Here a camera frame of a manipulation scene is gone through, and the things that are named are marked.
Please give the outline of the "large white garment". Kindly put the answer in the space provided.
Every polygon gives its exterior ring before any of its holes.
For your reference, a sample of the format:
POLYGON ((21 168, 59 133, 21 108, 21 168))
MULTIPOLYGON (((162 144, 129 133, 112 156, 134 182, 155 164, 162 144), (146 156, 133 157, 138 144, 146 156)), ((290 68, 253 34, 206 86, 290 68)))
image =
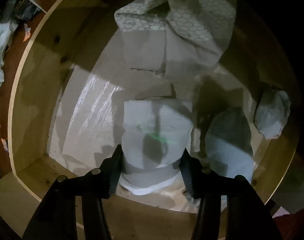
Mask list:
POLYGON ((171 185, 193 129, 192 103, 161 98, 127 101, 123 127, 121 186, 142 196, 171 185))

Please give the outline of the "white floral rolled underwear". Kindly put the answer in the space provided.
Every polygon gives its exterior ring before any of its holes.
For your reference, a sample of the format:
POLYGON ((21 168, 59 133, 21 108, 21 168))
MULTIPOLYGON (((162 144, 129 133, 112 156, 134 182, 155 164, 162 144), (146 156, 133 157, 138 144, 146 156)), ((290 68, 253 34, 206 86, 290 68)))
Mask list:
POLYGON ((284 90, 265 92, 256 108, 254 124, 266 140, 280 137, 291 112, 291 101, 284 90))

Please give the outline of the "orange snack wrapper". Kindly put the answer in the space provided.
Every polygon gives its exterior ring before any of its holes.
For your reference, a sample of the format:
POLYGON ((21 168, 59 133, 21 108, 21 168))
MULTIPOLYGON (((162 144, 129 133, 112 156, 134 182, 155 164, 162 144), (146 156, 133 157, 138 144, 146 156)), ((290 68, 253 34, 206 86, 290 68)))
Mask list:
POLYGON ((24 39, 23 42, 26 42, 31 37, 31 28, 25 23, 24 24, 24 39))

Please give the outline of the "blue striped underwear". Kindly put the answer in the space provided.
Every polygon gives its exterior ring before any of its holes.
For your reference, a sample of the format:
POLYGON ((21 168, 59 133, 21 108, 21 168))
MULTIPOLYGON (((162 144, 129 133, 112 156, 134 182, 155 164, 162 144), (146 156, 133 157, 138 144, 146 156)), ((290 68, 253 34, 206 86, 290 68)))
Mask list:
POLYGON ((254 170, 251 130, 241 107, 216 115, 205 135, 209 167, 227 178, 242 175, 250 183, 254 170))

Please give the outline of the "grey hexagon-pattern garment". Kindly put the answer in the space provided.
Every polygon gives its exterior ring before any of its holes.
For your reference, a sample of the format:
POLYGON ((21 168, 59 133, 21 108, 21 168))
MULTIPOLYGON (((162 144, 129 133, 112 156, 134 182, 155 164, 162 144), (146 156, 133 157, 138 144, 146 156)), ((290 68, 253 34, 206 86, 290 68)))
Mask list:
POLYGON ((128 66, 168 80, 213 68, 228 48, 237 0, 135 0, 114 19, 128 66))

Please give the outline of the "dark blue plastic bag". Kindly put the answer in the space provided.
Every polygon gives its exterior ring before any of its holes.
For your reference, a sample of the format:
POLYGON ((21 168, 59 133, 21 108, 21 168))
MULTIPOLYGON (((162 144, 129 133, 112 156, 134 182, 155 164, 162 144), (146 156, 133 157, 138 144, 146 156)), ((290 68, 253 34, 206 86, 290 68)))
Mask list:
POLYGON ((10 19, 27 22, 40 12, 41 9, 30 0, 8 0, 5 8, 0 13, 0 22, 8 22, 10 19))

